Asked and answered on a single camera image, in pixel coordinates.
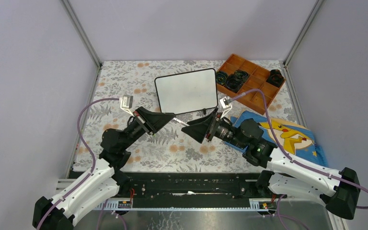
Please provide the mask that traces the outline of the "white whiteboard black frame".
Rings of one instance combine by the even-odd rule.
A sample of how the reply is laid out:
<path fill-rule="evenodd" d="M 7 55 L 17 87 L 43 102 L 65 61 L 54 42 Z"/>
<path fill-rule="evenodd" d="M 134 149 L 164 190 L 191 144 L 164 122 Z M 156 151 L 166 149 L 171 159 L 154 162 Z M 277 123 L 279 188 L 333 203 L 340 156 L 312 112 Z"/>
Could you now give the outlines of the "white whiteboard black frame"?
<path fill-rule="evenodd" d="M 213 68 L 157 77 L 154 80 L 160 111 L 185 114 L 218 105 Z"/>

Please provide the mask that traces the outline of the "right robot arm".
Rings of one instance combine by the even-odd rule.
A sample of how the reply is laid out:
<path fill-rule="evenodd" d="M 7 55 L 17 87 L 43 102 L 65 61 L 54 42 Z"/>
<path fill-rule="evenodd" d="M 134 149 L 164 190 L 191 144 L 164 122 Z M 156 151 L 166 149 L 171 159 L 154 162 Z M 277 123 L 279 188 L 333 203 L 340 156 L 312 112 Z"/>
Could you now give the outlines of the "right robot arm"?
<path fill-rule="evenodd" d="M 248 163 L 262 167 L 255 185 L 259 196 L 299 196 L 343 219 L 355 216 L 361 192 L 356 171 L 331 169 L 297 156 L 294 145 L 307 140 L 298 129 L 254 115 L 234 124 L 214 110 L 188 122 L 182 131 L 197 142 L 221 139 L 239 148 Z"/>

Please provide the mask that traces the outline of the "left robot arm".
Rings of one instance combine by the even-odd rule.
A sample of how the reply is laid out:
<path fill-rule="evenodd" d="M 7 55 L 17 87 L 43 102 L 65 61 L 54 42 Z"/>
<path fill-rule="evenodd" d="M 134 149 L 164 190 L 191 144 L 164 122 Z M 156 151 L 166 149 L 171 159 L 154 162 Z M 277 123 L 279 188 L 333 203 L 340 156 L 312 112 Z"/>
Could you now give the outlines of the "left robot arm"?
<path fill-rule="evenodd" d="M 174 113 L 156 113 L 139 107 L 123 130 L 109 128 L 102 134 L 102 152 L 93 166 L 51 198 L 41 197 L 34 206 L 32 226 L 37 230 L 72 230 L 99 204 L 123 197 L 130 179 L 121 168 L 131 153 L 127 149 L 144 134 L 154 135 L 173 120 Z"/>

